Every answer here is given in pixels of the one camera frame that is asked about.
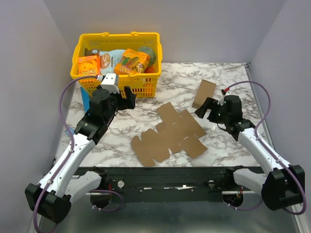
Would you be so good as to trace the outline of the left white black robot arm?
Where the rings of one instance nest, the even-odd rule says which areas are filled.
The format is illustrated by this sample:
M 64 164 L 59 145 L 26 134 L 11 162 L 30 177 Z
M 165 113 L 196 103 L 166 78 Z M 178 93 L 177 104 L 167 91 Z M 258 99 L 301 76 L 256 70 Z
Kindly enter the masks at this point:
M 104 173 L 87 172 L 88 182 L 77 188 L 68 188 L 71 179 L 89 152 L 97 145 L 108 130 L 116 113 L 121 110 L 134 109 L 136 95 L 131 88 L 124 87 L 125 96 L 116 85 L 100 85 L 89 99 L 89 109 L 78 122 L 74 133 L 70 134 L 70 143 L 52 169 L 38 184 L 29 184 L 25 195 L 33 211 L 33 222 L 36 215 L 49 219 L 55 224 L 62 222 L 68 215 L 75 199 L 95 189 L 102 192 L 107 188 L 108 180 Z

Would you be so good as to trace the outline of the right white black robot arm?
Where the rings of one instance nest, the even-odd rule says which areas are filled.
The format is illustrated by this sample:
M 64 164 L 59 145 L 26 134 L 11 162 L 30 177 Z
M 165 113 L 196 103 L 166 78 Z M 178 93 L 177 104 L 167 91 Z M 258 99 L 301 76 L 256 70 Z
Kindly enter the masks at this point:
M 203 118 L 206 112 L 209 112 L 207 119 L 223 124 L 225 131 L 250 152 L 263 170 L 257 174 L 244 166 L 228 168 L 223 179 L 227 189 L 246 187 L 260 195 L 272 211 L 296 204 L 306 206 L 304 169 L 291 165 L 265 142 L 255 125 L 243 117 L 238 96 L 229 95 L 221 100 L 207 98 L 195 114 Z

